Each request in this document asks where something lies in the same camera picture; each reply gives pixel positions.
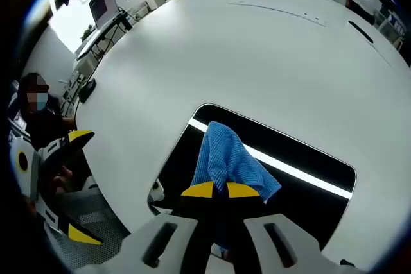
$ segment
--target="round table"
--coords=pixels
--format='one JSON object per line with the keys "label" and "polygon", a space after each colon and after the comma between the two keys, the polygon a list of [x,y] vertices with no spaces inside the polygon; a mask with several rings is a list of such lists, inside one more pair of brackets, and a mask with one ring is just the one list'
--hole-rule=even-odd
{"label": "round table", "polygon": [[369,270],[407,220],[410,69],[375,28],[332,0],[172,0],[137,23],[93,77],[76,122],[96,133],[85,156],[131,232],[152,217],[151,185],[204,103],[356,169],[353,197],[323,250],[331,260]]}

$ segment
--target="computer monitor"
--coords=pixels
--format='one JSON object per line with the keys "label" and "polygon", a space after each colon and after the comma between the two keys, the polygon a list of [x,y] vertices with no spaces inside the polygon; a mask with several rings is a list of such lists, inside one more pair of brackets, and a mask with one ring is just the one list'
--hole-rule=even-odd
{"label": "computer monitor", "polygon": [[116,0],[90,0],[89,6],[97,29],[119,13]]}

